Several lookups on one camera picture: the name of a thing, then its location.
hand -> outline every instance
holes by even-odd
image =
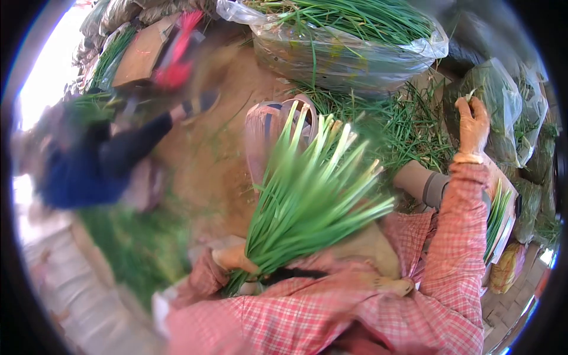
[[[245,245],[242,243],[230,248],[213,250],[211,252],[213,261],[227,271],[243,269],[246,272],[255,273],[258,266],[245,257]]]
[[[477,97],[472,97],[469,104],[465,98],[458,98],[456,108],[460,111],[460,153],[479,156],[485,149],[489,135],[487,109]]]

onion bundle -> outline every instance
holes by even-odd
[[[333,115],[320,116],[318,134],[298,154],[308,106],[302,108],[290,139],[297,105],[294,102],[272,151],[262,186],[255,186],[260,195],[245,255],[258,265],[258,272],[233,272],[225,295],[235,295],[244,282],[339,242],[394,207],[394,198],[382,195],[362,201],[382,167],[375,160],[358,173],[367,142],[348,151],[357,135]]]

checkered sleeve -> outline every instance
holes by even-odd
[[[227,272],[213,261],[211,248],[206,248],[193,267],[187,281],[177,289],[178,296],[172,307],[181,309],[200,300],[210,299],[227,284]]]
[[[480,327],[489,172],[476,164],[452,164],[450,171],[420,291]]]

bunch of green onions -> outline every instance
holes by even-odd
[[[244,282],[339,242],[394,207],[394,198],[362,201],[382,167],[375,160],[357,174],[367,143],[346,154],[357,138],[349,124],[334,121],[333,115],[321,115],[314,141],[298,153],[308,106],[302,107],[290,140],[297,105],[296,101],[272,151],[262,186],[256,186],[260,195],[245,255],[258,266],[258,272],[233,272],[225,295],[236,295]]]
[[[430,38],[434,24],[405,0],[250,0],[245,4],[265,14],[279,14],[278,23],[306,34],[308,23],[331,27],[362,40],[407,45]]]
[[[489,262],[491,250],[493,249],[493,245],[495,244],[495,241],[497,239],[497,233],[501,228],[501,224],[505,216],[505,209],[509,204],[509,199],[511,199],[512,194],[511,190],[507,190],[507,192],[505,192],[505,194],[503,195],[501,187],[501,179],[499,179],[495,197],[491,202],[491,212],[489,213],[489,218],[487,219],[487,245],[485,247],[485,254],[483,255],[483,261],[486,265]]]
[[[93,123],[110,122],[114,118],[115,105],[122,102],[110,93],[85,94],[65,102],[65,115],[69,123],[89,126]]]
[[[89,85],[89,90],[98,87],[101,84],[103,76],[105,75],[108,66],[112,63],[112,60],[129,45],[134,35],[136,35],[136,29],[134,27],[128,27],[108,44],[108,47],[99,58],[97,67],[93,74],[93,79]]]

slipper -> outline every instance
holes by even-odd
[[[247,164],[253,184],[262,185],[264,173],[270,157],[270,151],[276,144],[286,125],[288,113],[284,114],[279,102],[261,102],[254,105],[245,119],[245,141]],[[294,134],[295,124],[292,124],[290,136]],[[300,149],[306,146],[300,141]],[[259,191],[254,189],[258,199]]]
[[[193,122],[200,114],[211,112],[219,102],[220,97],[219,89],[213,89],[202,92],[199,98],[183,101],[181,105],[187,116],[181,124],[185,126]]]
[[[316,106],[310,100],[310,98],[304,94],[298,94],[293,99],[286,100],[282,102],[282,112],[285,117],[288,117],[288,113],[292,109],[292,104],[294,101],[299,101],[296,107],[296,112],[294,113],[294,123],[296,123],[300,117],[300,111],[304,104],[308,104],[309,110],[306,115],[306,120],[304,121],[304,127],[302,128],[302,136],[309,145],[315,139],[318,134],[318,115],[316,112]]]

